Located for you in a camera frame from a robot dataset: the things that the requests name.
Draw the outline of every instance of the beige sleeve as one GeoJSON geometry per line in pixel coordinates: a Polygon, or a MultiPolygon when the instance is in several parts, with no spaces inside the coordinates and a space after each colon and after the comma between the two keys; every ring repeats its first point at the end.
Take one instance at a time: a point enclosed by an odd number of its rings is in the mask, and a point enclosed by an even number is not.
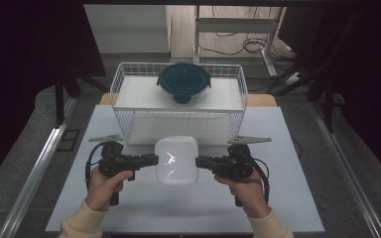
{"type": "Polygon", "coordinates": [[[292,230],[281,224],[273,210],[267,217],[248,217],[248,219],[252,225],[254,238],[294,238],[292,230]]]}
{"type": "Polygon", "coordinates": [[[97,238],[102,236],[100,224],[106,212],[91,210],[82,202],[79,210],[61,223],[62,233],[59,238],[97,238]]]}

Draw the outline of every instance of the black curtain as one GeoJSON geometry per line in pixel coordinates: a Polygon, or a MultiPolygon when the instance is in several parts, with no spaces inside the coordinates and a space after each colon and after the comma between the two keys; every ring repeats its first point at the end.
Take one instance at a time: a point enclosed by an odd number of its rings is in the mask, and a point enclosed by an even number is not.
{"type": "Polygon", "coordinates": [[[370,3],[338,58],[342,113],[381,162],[381,1],[370,3]]]}
{"type": "Polygon", "coordinates": [[[28,122],[36,95],[58,77],[75,77],[73,71],[105,75],[79,1],[0,1],[0,164],[28,122]]]}

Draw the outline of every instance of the hand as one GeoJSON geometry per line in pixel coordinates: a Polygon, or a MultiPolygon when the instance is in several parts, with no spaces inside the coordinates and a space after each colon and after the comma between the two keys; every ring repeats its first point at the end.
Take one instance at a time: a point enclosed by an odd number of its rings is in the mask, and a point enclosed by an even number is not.
{"type": "Polygon", "coordinates": [[[85,203],[91,210],[106,211],[110,207],[110,197],[113,192],[123,189],[123,181],[133,176],[131,171],[124,171],[113,178],[100,173],[98,167],[91,171],[91,180],[85,203]]]}
{"type": "Polygon", "coordinates": [[[265,200],[261,178],[257,172],[245,181],[236,181],[215,175],[215,180],[226,184],[230,188],[230,193],[239,197],[243,210],[249,217],[263,218],[270,214],[271,208],[265,200]]]}

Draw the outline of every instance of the white table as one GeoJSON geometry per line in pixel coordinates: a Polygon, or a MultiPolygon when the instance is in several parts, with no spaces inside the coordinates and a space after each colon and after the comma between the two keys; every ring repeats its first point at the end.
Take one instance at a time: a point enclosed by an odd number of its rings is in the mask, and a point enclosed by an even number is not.
{"type": "MultiPolygon", "coordinates": [[[[84,166],[96,143],[91,137],[121,134],[111,106],[97,105],[92,114],[63,191],[47,226],[59,231],[61,220],[73,215],[86,196],[84,166]]],[[[272,142],[250,145],[254,158],[270,170],[270,205],[283,224],[294,232],[318,233],[324,228],[318,216],[305,175],[293,146],[280,107],[248,107],[239,135],[271,137],[272,142]]],[[[124,154],[154,153],[154,147],[129,147],[124,154]]],[[[100,151],[93,161],[100,159],[100,151]]],[[[200,148],[200,155],[227,155],[226,148],[200,148]]],[[[199,170],[191,185],[165,185],[157,181],[155,167],[141,169],[136,180],[127,181],[120,204],[110,208],[103,231],[134,234],[221,234],[251,233],[246,215],[234,205],[227,186],[213,174],[199,170]]]]}

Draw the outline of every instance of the white wire basket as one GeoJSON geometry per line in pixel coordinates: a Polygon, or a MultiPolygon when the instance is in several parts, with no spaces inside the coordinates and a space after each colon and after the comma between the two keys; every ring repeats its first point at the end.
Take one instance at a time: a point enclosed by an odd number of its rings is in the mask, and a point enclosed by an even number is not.
{"type": "Polygon", "coordinates": [[[122,62],[110,101],[128,145],[154,146],[169,136],[192,136],[199,146],[226,146],[238,134],[247,105],[241,65],[198,64],[211,75],[211,88],[192,106],[172,103],[157,86],[171,63],[122,62]]]}

